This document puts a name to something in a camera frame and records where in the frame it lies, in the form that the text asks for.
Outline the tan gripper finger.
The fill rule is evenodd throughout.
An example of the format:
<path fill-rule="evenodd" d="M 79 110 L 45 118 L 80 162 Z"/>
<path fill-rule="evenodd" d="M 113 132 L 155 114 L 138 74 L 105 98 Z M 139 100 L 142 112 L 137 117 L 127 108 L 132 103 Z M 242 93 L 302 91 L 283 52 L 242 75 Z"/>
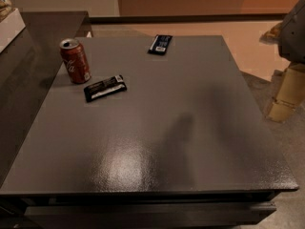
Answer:
<path fill-rule="evenodd" d="M 284 122 L 295 113 L 296 108 L 304 100 L 305 64 L 291 63 L 281 75 L 267 117 L 274 122 Z"/>

